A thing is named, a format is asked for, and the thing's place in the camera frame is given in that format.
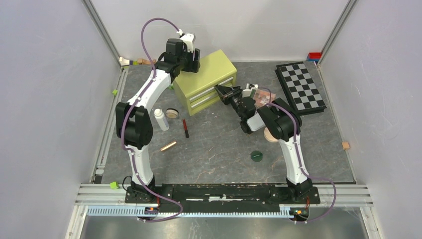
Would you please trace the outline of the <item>green metal drawer box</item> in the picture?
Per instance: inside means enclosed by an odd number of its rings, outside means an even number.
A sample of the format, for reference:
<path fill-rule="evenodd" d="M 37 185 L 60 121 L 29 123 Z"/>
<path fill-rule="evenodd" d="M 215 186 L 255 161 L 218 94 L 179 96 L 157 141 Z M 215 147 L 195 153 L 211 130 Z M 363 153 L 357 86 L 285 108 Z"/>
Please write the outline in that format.
<path fill-rule="evenodd" d="M 190 116 L 219 101 L 215 85 L 232 87 L 237 69 L 221 50 L 200 59 L 197 73 L 184 72 L 173 82 L 175 94 Z"/>

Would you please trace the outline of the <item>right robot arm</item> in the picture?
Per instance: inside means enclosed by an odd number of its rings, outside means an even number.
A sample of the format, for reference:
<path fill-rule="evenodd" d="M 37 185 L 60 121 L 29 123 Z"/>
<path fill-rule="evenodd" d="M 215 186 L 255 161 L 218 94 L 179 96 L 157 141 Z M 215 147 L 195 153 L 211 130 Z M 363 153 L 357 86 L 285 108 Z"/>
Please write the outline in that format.
<path fill-rule="evenodd" d="M 303 161 L 300 146 L 302 120 L 296 111 L 281 98 L 257 108 L 253 98 L 243 96 L 240 86 L 215 85 L 214 89 L 223 104 L 231 105 L 235 110 L 244 133 L 251 134 L 265 127 L 279 143 L 287 169 L 288 198 L 293 203 L 302 202 L 313 184 Z"/>

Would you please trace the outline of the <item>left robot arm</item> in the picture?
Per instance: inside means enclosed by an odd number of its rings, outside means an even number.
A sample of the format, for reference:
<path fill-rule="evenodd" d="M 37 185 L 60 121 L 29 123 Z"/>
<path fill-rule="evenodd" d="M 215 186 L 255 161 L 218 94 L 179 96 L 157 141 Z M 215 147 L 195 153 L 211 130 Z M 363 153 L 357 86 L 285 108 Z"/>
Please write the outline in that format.
<path fill-rule="evenodd" d="M 168 39 L 144 85 L 130 100 L 115 107 L 116 134 L 128 152 L 132 168 L 126 202 L 150 203 L 158 197 L 148 151 L 153 136 L 150 112 L 180 72 L 199 71 L 200 50 L 194 47 L 194 41 L 192 33 Z"/>

